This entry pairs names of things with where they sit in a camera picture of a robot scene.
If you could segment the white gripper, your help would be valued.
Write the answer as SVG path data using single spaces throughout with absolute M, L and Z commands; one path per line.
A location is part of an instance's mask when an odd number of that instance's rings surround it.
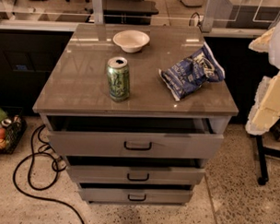
M 248 47 L 257 53 L 268 53 L 269 62 L 280 70 L 280 21 L 251 41 Z M 274 77 L 263 77 L 245 126 L 249 135 L 266 133 L 280 119 L 280 71 Z

